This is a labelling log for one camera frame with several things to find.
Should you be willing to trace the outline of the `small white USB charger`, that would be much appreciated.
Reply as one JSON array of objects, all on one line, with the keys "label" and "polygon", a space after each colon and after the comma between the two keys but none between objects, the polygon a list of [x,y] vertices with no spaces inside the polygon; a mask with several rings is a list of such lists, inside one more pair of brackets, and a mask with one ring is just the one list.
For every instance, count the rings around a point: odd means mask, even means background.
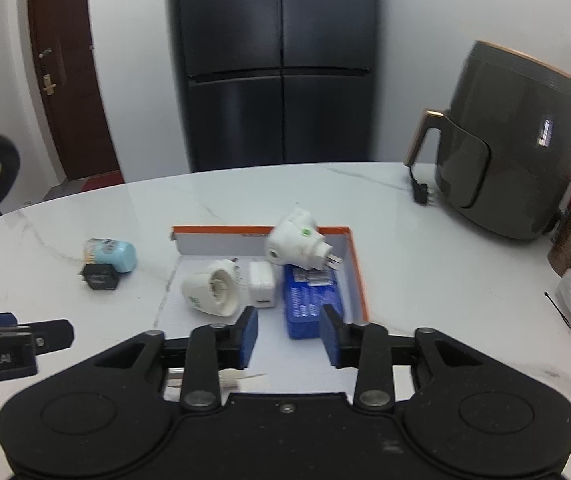
[{"label": "small white USB charger", "polygon": [[276,305],[276,274],[269,261],[251,261],[248,264],[247,291],[250,303],[256,308],[273,308]]}]

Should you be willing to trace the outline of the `black plug adapter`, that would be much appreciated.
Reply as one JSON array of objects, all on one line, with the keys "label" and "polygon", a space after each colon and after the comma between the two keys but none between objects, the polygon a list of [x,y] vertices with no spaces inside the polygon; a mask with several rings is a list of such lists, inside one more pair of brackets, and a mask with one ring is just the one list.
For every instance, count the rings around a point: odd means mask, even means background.
[{"label": "black plug adapter", "polygon": [[92,290],[115,290],[122,274],[110,263],[86,263],[80,275]]}]

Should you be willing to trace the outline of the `blue box with barcode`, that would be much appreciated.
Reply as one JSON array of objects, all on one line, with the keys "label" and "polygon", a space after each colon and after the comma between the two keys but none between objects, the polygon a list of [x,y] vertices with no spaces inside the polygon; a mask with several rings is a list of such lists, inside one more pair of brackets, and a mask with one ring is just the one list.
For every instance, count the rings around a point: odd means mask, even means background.
[{"label": "blue box with barcode", "polygon": [[343,301],[333,269],[304,270],[284,266],[283,299],[285,326],[291,339],[319,337],[319,320],[323,306],[329,304],[344,317]]}]

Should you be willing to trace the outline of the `light blue toothpick jar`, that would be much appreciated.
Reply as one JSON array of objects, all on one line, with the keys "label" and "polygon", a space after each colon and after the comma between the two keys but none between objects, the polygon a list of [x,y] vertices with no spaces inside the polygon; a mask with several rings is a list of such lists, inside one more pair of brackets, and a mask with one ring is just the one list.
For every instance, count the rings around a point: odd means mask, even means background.
[{"label": "light blue toothpick jar", "polygon": [[136,269],[138,256],[133,244],[111,238],[90,238],[84,244],[84,262],[108,264],[119,274],[128,274]]}]

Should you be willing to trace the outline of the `white plug-in vaporizer green button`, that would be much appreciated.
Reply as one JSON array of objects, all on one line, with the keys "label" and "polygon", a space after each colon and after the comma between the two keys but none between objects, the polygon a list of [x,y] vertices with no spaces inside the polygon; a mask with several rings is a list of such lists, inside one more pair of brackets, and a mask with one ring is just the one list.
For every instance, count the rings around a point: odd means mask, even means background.
[{"label": "white plug-in vaporizer green button", "polygon": [[342,263],[320,233],[313,216],[301,207],[295,207],[270,231],[264,250],[273,264],[289,264],[306,271],[336,270]]}]

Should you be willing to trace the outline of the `orange-rimmed white cardboard tray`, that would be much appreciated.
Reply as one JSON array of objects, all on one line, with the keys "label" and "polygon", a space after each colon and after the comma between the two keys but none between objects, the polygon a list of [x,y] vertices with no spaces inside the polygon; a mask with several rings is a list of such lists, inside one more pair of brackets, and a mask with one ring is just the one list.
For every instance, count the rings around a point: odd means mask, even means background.
[{"label": "orange-rimmed white cardboard tray", "polygon": [[201,325],[233,324],[247,307],[258,335],[245,370],[221,373],[224,393],[351,393],[352,368],[336,370],[318,334],[320,309],[332,304],[345,322],[365,322],[368,308],[351,230],[321,233],[337,257],[332,268],[302,270],[267,256],[267,226],[176,226],[178,260],[154,325],[169,338]]}]

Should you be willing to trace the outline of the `red doormat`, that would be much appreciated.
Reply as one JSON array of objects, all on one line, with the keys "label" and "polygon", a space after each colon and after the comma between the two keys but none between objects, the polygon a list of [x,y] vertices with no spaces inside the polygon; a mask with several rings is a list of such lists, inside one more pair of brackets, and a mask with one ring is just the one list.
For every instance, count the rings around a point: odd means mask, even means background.
[{"label": "red doormat", "polygon": [[81,193],[99,190],[100,188],[110,188],[111,186],[121,185],[125,183],[122,173],[117,171],[107,172],[106,174],[97,174],[96,176],[69,181],[68,188],[73,193]]}]

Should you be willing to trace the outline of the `black cotton swab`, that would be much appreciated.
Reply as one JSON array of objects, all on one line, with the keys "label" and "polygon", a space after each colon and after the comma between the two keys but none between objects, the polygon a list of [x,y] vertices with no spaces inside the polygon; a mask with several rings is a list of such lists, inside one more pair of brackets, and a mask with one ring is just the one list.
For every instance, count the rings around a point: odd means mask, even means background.
[{"label": "black cotton swab", "polygon": [[552,304],[552,307],[555,308],[555,310],[558,312],[558,314],[560,315],[560,318],[562,318],[562,321],[564,322],[564,324],[571,330],[571,322],[569,321],[569,319],[565,316],[565,314],[562,312],[562,310],[559,308],[559,306],[557,305],[557,303],[555,302],[555,300],[552,299],[551,295],[549,294],[549,292],[544,292],[543,296],[545,296],[550,303]]}]

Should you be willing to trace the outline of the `dark grey air fryer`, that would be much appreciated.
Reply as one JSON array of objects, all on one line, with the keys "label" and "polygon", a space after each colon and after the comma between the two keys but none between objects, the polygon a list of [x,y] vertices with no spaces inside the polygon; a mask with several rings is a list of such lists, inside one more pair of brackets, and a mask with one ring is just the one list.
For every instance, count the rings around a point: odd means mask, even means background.
[{"label": "dark grey air fryer", "polygon": [[551,228],[571,183],[571,75],[477,40],[448,110],[424,110],[405,160],[427,133],[439,141],[435,182],[454,210],[511,240]]}]

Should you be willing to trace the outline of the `black refrigerator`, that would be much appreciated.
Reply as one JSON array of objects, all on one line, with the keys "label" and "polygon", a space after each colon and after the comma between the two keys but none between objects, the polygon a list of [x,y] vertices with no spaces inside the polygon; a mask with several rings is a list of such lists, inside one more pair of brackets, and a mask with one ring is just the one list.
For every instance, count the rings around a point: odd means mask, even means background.
[{"label": "black refrigerator", "polygon": [[372,155],[379,0],[168,0],[190,165]]}]

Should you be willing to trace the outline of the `dark brown door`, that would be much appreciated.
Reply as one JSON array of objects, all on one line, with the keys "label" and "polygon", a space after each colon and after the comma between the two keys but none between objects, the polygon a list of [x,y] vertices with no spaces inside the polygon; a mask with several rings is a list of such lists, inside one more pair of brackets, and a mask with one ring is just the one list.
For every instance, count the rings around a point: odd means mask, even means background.
[{"label": "dark brown door", "polygon": [[27,0],[32,57],[46,119],[70,180],[119,164],[96,76],[88,0]]}]

